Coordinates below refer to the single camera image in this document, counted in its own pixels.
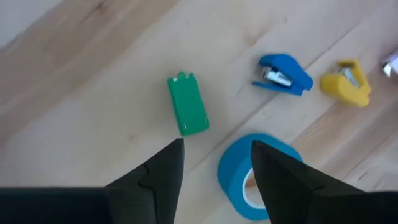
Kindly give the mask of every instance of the wood grain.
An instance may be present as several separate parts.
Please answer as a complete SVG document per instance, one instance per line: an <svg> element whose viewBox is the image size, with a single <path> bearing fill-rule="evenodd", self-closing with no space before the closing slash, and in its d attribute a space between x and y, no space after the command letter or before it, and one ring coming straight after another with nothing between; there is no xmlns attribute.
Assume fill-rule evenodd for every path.
<svg viewBox="0 0 398 224"><path fill-rule="evenodd" d="M357 187L394 189L398 88L378 65L398 45L397 10L395 0L64 1L0 52L0 185L122 176L179 137L165 80L185 70L211 128L185 138L176 223L250 223L216 170L252 132L291 142L306 163ZM252 86L270 52L292 54L313 89L297 98ZM342 58L369 73L367 108L318 88Z"/></svg>

